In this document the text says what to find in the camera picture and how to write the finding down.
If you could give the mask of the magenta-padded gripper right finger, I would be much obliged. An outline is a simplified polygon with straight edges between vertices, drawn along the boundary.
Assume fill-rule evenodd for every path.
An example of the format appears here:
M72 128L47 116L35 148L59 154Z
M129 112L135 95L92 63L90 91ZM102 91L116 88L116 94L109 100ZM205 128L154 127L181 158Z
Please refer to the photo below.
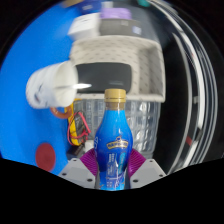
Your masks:
M128 161L128 178L131 189L141 188L165 176L165 172L154 159L146 159L137 150L132 150Z

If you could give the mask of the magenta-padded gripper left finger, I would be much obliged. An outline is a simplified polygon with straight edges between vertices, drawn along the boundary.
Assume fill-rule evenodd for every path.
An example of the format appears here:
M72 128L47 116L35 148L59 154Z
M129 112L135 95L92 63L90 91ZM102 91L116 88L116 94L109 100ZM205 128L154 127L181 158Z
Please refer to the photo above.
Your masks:
M59 177L81 187L94 189L98 177L98 164L94 150L90 149L80 159L71 159L59 173Z

